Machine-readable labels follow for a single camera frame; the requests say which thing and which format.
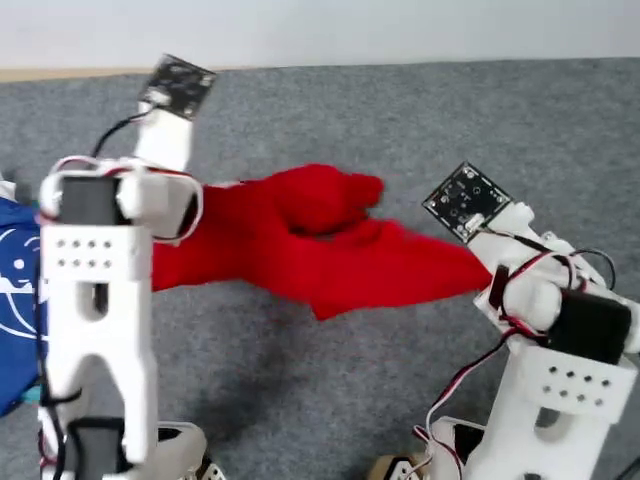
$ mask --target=carpet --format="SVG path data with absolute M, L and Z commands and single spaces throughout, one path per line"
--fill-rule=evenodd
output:
M 468 160 L 533 207 L 538 231 L 606 250 L 618 292 L 638 298 L 639 79 L 640 61 L 625 59 L 224 72 L 197 119 L 190 170 L 206 182 L 308 162 L 374 173 L 387 185 L 376 215 L 454 241 L 420 202 Z M 52 162 L 87 153 L 134 112 L 143 81 L 0 85 L 0 163 L 21 165 L 37 186 Z M 132 129 L 105 154 L 134 142 Z M 160 416 L 200 425 L 230 480 L 363 479 L 378 456 L 419 447 L 411 426 L 497 341 L 471 301 L 318 323 L 242 283 L 157 294 Z M 442 414 L 484 423 L 505 358 L 474 373 Z M 104 368 L 96 385 L 94 411 L 120 411 Z M 23 406 L 0 419 L 3 479 L 36 477 L 35 418 Z M 638 425 L 640 387 L 596 480 L 640 453 Z

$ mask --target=blue fabric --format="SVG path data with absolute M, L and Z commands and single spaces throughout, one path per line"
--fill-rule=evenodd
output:
M 40 229 L 35 213 L 0 198 L 0 415 L 38 376 L 33 293 Z

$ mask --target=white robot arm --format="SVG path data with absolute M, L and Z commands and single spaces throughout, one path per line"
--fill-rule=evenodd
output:
M 494 274 L 476 306 L 501 332 L 524 333 L 506 341 L 509 360 L 486 427 L 428 421 L 429 478 L 588 480 L 636 380 L 624 354 L 640 351 L 640 305 L 615 294 L 587 262 L 586 253 L 602 252 L 537 235 L 532 210 L 472 165 L 424 205 Z M 549 414 L 554 421 L 543 425 Z M 474 435 L 458 451 L 465 442 L 456 437 Z
M 158 423 L 151 344 L 152 246 L 177 243 L 198 224 L 202 187 L 183 170 L 191 123 L 214 77 L 165 57 L 141 94 L 141 113 L 120 124 L 141 123 L 135 157 L 95 158 L 105 136 L 93 156 L 60 160 L 42 184 L 49 301 L 39 418 L 44 456 L 55 457 L 45 480 L 224 478 L 204 458 L 198 427 Z M 105 361 L 124 418 L 87 415 L 93 356 Z

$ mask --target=red fabric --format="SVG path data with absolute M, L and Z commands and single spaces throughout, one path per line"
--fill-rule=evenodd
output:
M 485 288 L 464 247 L 376 220 L 373 176 L 307 165 L 230 188 L 205 187 L 204 215 L 174 247 L 154 247 L 153 288 L 243 279 L 311 304 L 318 319 Z

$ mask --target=circuit board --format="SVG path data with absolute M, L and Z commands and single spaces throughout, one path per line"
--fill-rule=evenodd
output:
M 422 202 L 447 230 L 464 243 L 493 220 L 511 197 L 468 162 L 460 165 Z
M 165 55 L 140 92 L 139 100 L 193 120 L 215 79 L 213 72 Z

